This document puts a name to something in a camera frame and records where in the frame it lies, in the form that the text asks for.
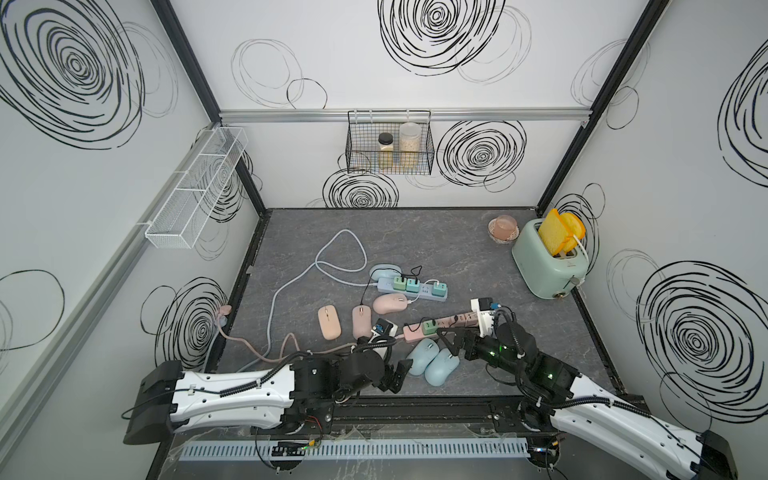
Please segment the peach mouse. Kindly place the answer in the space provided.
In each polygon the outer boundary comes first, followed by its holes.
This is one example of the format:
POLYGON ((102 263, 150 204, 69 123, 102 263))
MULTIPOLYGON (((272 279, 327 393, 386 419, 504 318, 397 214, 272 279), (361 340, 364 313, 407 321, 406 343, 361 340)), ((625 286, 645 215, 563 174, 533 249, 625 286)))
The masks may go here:
POLYGON ((333 305, 321 307, 318 310, 317 315, 320 330, 325 340, 331 341, 341 336, 341 323, 338 312, 333 305))

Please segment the pink power strip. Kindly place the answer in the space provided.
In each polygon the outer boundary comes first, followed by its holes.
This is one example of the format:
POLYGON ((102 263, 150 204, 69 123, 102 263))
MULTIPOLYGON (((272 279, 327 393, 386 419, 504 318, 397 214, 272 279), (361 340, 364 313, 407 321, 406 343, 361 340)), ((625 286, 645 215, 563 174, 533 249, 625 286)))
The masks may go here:
POLYGON ((436 338, 437 331, 439 329, 474 327, 476 325, 477 325, 477 317, 472 312, 455 314, 455 315, 441 317, 441 318, 423 317, 418 322, 405 324, 402 327, 402 337, 406 343, 415 343, 415 342, 419 342, 424 338, 432 338, 432 339, 436 338), (436 330, 435 335, 425 337, 422 333, 421 325, 428 320, 435 320, 438 324, 438 329, 436 330))

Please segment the green charger plug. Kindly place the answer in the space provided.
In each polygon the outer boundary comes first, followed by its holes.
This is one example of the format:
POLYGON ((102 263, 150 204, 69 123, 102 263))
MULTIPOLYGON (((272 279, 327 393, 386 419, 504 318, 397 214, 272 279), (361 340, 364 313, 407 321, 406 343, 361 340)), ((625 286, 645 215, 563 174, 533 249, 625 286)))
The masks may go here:
POLYGON ((438 324, 435 320, 428 320, 425 321, 421 325, 422 333, 425 337, 429 337, 436 334, 436 330, 438 329, 438 324))

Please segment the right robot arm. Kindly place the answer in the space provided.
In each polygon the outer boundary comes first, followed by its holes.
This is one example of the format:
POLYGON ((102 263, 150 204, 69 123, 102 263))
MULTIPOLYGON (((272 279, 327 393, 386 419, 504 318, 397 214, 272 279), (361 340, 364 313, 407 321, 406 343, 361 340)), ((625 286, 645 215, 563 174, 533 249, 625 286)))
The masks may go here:
POLYGON ((452 353, 513 375, 522 396, 517 416, 530 431, 573 435, 651 479, 739 476, 724 437, 679 427, 605 391, 575 367, 541 352, 516 323, 489 335, 467 327, 440 328, 437 335, 452 353))

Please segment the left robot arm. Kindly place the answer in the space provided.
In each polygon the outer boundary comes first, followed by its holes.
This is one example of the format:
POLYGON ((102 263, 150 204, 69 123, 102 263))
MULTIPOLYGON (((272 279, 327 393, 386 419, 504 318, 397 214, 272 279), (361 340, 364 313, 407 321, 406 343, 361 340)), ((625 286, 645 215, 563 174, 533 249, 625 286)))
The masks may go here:
POLYGON ((122 413, 126 445, 161 443, 199 428, 247 426, 292 434, 329 431, 334 410, 368 387, 397 393, 413 362, 388 362, 396 341, 358 344, 346 353, 293 352, 267 370, 189 371, 178 360, 157 366, 140 382, 122 413))

